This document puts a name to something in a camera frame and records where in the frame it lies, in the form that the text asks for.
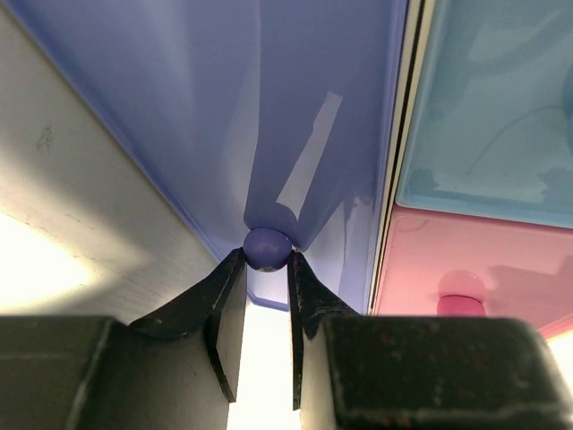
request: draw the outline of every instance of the pink bin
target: pink bin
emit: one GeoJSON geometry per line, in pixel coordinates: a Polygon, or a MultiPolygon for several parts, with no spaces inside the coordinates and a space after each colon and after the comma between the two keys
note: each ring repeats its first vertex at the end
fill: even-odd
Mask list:
{"type": "Polygon", "coordinates": [[[377,314],[480,314],[480,303],[546,337],[573,329],[573,230],[395,206],[377,314]]]}

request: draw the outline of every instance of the blue bin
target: blue bin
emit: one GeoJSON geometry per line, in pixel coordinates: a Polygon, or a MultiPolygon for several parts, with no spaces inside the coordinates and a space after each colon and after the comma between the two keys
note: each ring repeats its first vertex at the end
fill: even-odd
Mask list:
{"type": "Polygon", "coordinates": [[[216,259],[275,228],[365,310],[406,0],[4,3],[216,259]]]}
{"type": "Polygon", "coordinates": [[[573,2],[440,1],[397,203],[573,227],[573,2]]]}

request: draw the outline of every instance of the black plastic part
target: black plastic part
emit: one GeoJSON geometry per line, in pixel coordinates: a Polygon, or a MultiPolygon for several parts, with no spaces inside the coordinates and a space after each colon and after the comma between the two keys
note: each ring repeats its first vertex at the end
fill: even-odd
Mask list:
{"type": "Polygon", "coordinates": [[[570,429],[543,339],[510,319],[334,317],[304,351],[303,430],[570,429]]]}
{"type": "Polygon", "coordinates": [[[157,339],[175,339],[202,329],[221,390],[236,401],[246,308],[246,259],[242,248],[232,251],[193,288],[130,327],[157,339]]]}
{"type": "Polygon", "coordinates": [[[246,302],[242,250],[131,327],[0,318],[0,428],[227,428],[246,302]]]}
{"type": "Polygon", "coordinates": [[[322,319],[329,315],[358,315],[317,278],[304,256],[293,251],[288,257],[288,302],[293,349],[293,409],[300,408],[304,347],[322,319]]]}

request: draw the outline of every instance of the purple ball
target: purple ball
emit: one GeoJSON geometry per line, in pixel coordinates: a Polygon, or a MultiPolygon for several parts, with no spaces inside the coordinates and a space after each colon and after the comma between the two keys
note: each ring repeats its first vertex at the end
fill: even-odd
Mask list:
{"type": "Polygon", "coordinates": [[[293,244],[272,228],[255,228],[243,242],[247,263],[256,271],[277,271],[287,264],[293,244]]]}

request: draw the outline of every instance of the white surface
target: white surface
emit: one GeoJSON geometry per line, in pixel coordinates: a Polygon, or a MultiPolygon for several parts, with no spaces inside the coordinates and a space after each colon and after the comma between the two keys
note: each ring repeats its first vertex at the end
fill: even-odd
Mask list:
{"type": "Polygon", "coordinates": [[[300,430],[290,345],[288,313],[247,305],[237,402],[227,430],[300,430]]]}
{"type": "Polygon", "coordinates": [[[215,262],[0,8],[0,313],[128,322],[215,262]]]}

